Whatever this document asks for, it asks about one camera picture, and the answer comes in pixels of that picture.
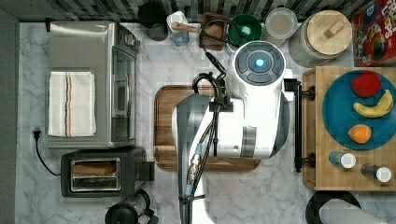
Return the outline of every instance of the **green bowl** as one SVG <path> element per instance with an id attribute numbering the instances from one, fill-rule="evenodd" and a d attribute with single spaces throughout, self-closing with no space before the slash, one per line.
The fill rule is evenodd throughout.
<path id="1" fill-rule="evenodd" d="M 242 37 L 244 37 L 247 42 L 262 39 L 262 25 L 256 17 L 244 13 L 233 18 L 233 22 L 235 22 L 236 26 L 241 31 Z M 229 25 L 227 36 L 233 43 L 240 46 L 243 43 L 241 43 L 237 35 L 238 33 L 233 26 Z"/>

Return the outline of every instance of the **kettle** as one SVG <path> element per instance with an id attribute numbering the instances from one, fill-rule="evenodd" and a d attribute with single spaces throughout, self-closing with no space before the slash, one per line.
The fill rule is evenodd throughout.
<path id="1" fill-rule="evenodd" d="M 149 218 L 147 224 L 158 224 L 159 219 L 154 211 L 149 209 L 149 195 L 142 189 L 134 195 L 122 197 L 119 203 L 108 208 L 105 217 L 106 224 L 140 224 L 143 215 Z"/>

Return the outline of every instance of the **dish towel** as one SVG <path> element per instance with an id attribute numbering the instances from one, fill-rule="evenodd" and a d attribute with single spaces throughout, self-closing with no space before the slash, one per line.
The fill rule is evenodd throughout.
<path id="1" fill-rule="evenodd" d="M 93 136 L 95 82 L 91 72 L 51 72 L 49 77 L 49 135 Z"/>

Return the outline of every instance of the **cereal box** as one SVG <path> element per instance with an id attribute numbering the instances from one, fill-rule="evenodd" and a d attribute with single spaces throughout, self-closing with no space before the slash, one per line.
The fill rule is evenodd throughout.
<path id="1" fill-rule="evenodd" d="M 352 20 L 355 66 L 396 65 L 396 0 L 378 0 Z"/>

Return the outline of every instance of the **red apple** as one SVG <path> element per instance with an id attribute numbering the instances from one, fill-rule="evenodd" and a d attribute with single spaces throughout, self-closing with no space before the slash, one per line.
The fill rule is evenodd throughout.
<path id="1" fill-rule="evenodd" d="M 359 97 L 371 97 L 381 90 L 381 79 L 375 72 L 363 71 L 352 79 L 351 87 Z"/>

